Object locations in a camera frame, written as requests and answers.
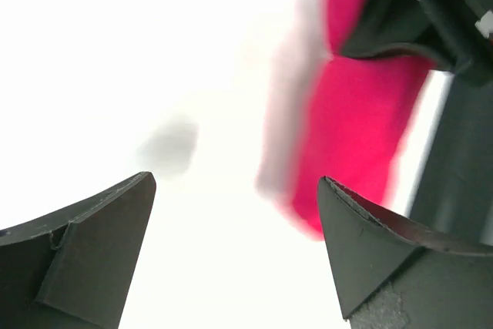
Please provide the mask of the pink t shirt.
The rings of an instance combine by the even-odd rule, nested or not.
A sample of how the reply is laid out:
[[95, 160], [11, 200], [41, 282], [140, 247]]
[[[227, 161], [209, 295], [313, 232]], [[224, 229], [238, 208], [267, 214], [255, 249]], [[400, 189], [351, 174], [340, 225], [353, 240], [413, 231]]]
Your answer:
[[330, 54], [319, 64], [307, 104], [289, 208], [315, 240], [324, 237], [317, 184], [328, 176], [381, 204], [391, 165], [432, 62], [416, 55], [356, 60], [340, 49], [364, 0], [322, 0], [320, 20]]

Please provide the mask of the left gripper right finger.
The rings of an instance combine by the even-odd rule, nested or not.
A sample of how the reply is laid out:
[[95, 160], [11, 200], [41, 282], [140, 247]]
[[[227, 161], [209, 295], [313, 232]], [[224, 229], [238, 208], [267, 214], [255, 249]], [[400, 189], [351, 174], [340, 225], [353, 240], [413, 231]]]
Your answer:
[[332, 179], [317, 204], [334, 285], [352, 328], [492, 326], [492, 248], [431, 230]]

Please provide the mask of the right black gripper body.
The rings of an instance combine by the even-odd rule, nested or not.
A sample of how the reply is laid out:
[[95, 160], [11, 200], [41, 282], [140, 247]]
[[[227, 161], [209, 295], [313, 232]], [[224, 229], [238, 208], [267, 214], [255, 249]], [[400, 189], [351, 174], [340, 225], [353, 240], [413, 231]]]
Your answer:
[[477, 22], [492, 0], [364, 0], [340, 49], [352, 59], [420, 55], [473, 86], [492, 82], [492, 43]]

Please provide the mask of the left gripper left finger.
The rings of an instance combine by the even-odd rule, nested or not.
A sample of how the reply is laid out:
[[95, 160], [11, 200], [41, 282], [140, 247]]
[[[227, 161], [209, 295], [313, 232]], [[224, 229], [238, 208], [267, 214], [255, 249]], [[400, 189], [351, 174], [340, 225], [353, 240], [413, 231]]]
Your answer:
[[3, 328], [117, 328], [156, 193], [150, 172], [1, 231]]

